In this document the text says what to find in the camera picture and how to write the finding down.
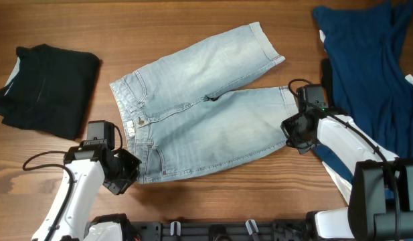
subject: white label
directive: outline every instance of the white label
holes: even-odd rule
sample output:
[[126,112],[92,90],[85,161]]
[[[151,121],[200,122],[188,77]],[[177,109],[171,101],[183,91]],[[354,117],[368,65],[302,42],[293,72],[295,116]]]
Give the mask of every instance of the white label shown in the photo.
[[13,71],[10,74],[10,77],[8,77],[7,83],[5,83],[5,86],[10,84],[10,82],[14,79],[14,77],[19,73],[19,65],[20,65],[20,59],[17,57],[16,65],[14,66]]
[[135,128],[133,126],[133,121],[127,121],[126,122],[126,127],[127,127],[127,132],[129,133],[130,137],[134,137],[135,136]]

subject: folded black t-shirt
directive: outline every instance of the folded black t-shirt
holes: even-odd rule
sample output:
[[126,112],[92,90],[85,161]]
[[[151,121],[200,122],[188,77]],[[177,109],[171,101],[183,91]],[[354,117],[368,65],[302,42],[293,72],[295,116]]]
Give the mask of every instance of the folded black t-shirt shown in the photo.
[[83,122],[100,60],[46,44],[18,47],[19,72],[0,89],[3,124],[74,140]]

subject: wood grain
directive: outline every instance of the wood grain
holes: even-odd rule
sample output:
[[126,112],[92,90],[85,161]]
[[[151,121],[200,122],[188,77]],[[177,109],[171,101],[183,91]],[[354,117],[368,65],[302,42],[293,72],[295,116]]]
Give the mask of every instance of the wood grain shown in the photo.
[[[322,4],[361,9],[375,3],[282,0],[0,5],[0,88],[14,67],[17,46],[46,43],[92,52],[103,64],[88,119],[106,119],[122,128],[108,84],[145,64],[211,35],[259,21],[286,61],[247,88],[281,86],[293,78],[319,82],[319,64],[326,53],[311,10]],[[401,65],[404,73],[413,74],[413,22]],[[22,163],[36,153],[66,151],[78,143],[7,127],[1,120],[0,240],[29,240],[53,202],[62,172],[23,172]],[[59,155],[51,155],[36,162],[60,160]],[[126,213],[134,221],[272,220],[302,218],[311,210],[343,206],[343,198],[318,158],[312,153],[298,155],[285,147],[263,159],[205,177],[135,184],[120,196],[101,188],[90,217]]]

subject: jeans shorts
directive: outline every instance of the jeans shorts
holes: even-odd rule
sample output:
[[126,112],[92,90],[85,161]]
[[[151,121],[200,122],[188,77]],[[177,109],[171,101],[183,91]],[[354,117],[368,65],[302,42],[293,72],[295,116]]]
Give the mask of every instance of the jeans shorts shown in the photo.
[[235,90],[285,58],[259,23],[209,37],[110,84],[139,183],[229,169],[285,145],[297,113],[287,87]]

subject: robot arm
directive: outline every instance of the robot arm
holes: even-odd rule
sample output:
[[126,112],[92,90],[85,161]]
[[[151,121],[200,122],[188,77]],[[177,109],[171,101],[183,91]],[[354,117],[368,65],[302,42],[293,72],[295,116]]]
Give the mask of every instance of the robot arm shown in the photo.
[[[99,187],[104,183],[104,171],[99,161],[83,159],[66,165],[71,170],[75,183],[68,205],[58,222],[51,241],[60,241],[64,236],[83,240],[88,214],[96,198]],[[32,240],[45,240],[52,222],[58,215],[66,192],[69,188],[68,174],[64,172],[62,183],[54,199],[52,207],[43,224],[32,236]]]
[[[292,80],[290,90],[295,81],[308,82]],[[299,100],[299,113],[282,122],[286,143],[301,154],[326,145],[353,174],[349,207],[308,213],[308,237],[413,238],[413,159],[398,158],[379,146],[351,117],[327,108],[321,85],[308,83],[297,94],[291,91]],[[385,195],[388,186],[393,191],[391,199]]]
[[70,176],[65,171],[52,207],[33,241],[134,240],[131,236],[135,232],[124,214],[95,218],[85,237],[99,187],[103,185],[115,195],[123,194],[138,175],[141,161],[124,149],[113,149],[114,125],[104,120],[89,122],[88,140],[71,147],[64,157],[64,165],[74,178],[68,203],[59,216],[70,188]]

